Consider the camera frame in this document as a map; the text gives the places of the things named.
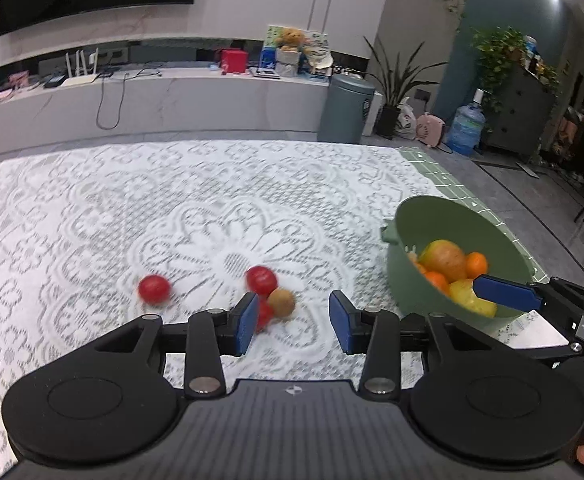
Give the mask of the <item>potted long-leaf plant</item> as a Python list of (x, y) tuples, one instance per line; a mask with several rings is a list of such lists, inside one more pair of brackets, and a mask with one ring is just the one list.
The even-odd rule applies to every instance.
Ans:
[(411, 53), (405, 64), (401, 64), (400, 53), (397, 53), (394, 64), (391, 64), (381, 40), (377, 40), (377, 49), (367, 37), (363, 38), (363, 40), (365, 40), (365, 44), (371, 52), (372, 61), (379, 69), (377, 74), (367, 70), (365, 78), (371, 78), (380, 86), (380, 93), (384, 100), (375, 123), (375, 134), (381, 138), (392, 140), (398, 122), (401, 101), (406, 98), (412, 89), (435, 86), (437, 81), (422, 79), (421, 75), (427, 70), (445, 66), (446, 62), (415, 65), (415, 58), (424, 46), (424, 41), (422, 41)]

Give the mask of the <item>white wifi router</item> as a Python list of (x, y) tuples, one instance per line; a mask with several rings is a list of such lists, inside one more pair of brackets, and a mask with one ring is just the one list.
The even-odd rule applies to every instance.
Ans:
[(67, 76), (62, 87), (81, 86), (92, 84), (98, 78), (98, 55), (100, 49), (96, 48), (92, 53), (86, 54), (83, 49), (77, 50), (74, 56), (65, 54)]

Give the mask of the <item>brown kiwi fruit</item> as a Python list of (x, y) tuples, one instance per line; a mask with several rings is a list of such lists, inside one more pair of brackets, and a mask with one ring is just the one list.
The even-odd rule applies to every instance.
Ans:
[(276, 288), (267, 298), (276, 318), (288, 318), (295, 310), (296, 300), (293, 292), (285, 288)]

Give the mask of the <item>grey pedal trash bin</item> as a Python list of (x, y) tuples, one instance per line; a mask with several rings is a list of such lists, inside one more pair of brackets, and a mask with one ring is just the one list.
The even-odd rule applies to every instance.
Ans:
[(329, 84), (317, 134), (319, 142), (359, 144), (375, 88), (365, 79), (336, 74)]

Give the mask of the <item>orange fruit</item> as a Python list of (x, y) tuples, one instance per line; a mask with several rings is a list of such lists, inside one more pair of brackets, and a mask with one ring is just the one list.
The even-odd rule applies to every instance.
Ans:
[(444, 274), (436, 271), (426, 271), (423, 276), (443, 295), (449, 295), (449, 283)]
[(467, 278), (474, 280), (480, 275), (487, 274), (490, 270), (487, 258), (480, 252), (470, 252), (466, 255)]

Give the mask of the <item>leafy green pothos plant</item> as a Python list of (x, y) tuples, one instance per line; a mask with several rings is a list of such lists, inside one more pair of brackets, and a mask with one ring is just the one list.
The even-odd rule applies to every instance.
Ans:
[(478, 88), (484, 91), (482, 107), (496, 114), (501, 104), (499, 94), (511, 77), (514, 67), (521, 65), (525, 52), (522, 32), (512, 27), (475, 29), (472, 46), (476, 55), (475, 77)]

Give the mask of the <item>red tomato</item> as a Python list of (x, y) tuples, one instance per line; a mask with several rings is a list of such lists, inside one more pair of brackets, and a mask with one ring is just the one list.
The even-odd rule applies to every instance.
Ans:
[(163, 304), (170, 297), (171, 285), (160, 275), (147, 275), (139, 281), (138, 294), (147, 304)]
[(275, 272), (267, 266), (252, 266), (245, 273), (247, 288), (259, 296), (268, 297), (278, 288)]
[(268, 304), (267, 298), (260, 296), (256, 332), (259, 333), (264, 330), (274, 317), (275, 312), (273, 312), (270, 304)]

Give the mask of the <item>dark drawer cabinet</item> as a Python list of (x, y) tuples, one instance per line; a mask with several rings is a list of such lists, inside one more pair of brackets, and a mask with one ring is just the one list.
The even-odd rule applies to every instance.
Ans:
[(529, 159), (538, 148), (555, 100), (554, 92), (538, 78), (516, 67), (498, 96), (500, 112), (487, 115), (482, 145), (488, 151)]

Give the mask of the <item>yellow red apple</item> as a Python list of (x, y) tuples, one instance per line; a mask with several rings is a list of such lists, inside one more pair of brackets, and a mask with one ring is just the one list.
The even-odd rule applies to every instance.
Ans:
[(466, 253), (450, 240), (433, 240), (422, 250), (418, 263), (428, 271), (444, 274), (449, 282), (467, 278)]

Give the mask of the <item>white lace tablecloth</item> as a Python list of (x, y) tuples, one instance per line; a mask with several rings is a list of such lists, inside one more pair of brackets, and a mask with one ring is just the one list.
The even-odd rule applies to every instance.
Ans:
[[(411, 196), (485, 206), (413, 148), (291, 141), (113, 144), (0, 162), (0, 411), (18, 378), (149, 312), (168, 323), (227, 308), (267, 266), (292, 316), (223, 362), (239, 378), (356, 378), (328, 298), (391, 309), (381, 228)], [(14, 460), (0, 413), (0, 475)]]

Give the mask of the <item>green plastic bowl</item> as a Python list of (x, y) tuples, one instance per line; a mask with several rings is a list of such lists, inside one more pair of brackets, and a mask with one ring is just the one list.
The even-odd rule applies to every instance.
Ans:
[(381, 238), (388, 287), (401, 315), (441, 312), (491, 332), (523, 314), (473, 292), (483, 274), (526, 285), (534, 271), (506, 234), (471, 208), (443, 197), (410, 197)]

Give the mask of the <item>teddy bear plush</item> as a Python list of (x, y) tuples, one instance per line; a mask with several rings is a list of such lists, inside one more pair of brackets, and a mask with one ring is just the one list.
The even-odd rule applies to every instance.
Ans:
[(282, 77), (293, 77), (298, 71), (305, 34), (298, 28), (283, 28), (277, 38), (275, 71)]

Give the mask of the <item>grey marble TV cabinet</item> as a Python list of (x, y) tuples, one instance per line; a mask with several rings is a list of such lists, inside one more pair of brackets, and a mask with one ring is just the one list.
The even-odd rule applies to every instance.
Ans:
[(0, 154), (45, 144), (188, 131), (317, 131), (328, 85), (303, 77), (149, 67), (0, 102)]

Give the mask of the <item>red box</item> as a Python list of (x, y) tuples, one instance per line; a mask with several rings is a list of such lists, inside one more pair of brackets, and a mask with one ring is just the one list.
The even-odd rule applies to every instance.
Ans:
[(241, 49), (223, 49), (220, 53), (222, 74), (244, 74), (249, 65), (249, 54)]

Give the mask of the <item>blue water jug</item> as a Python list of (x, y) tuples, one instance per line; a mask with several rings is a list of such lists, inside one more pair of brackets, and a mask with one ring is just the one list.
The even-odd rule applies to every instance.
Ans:
[(472, 101), (460, 106), (456, 111), (446, 139), (447, 146), (453, 152), (471, 156), (478, 146), (485, 125), (482, 111), (483, 96), (484, 91), (476, 89)]

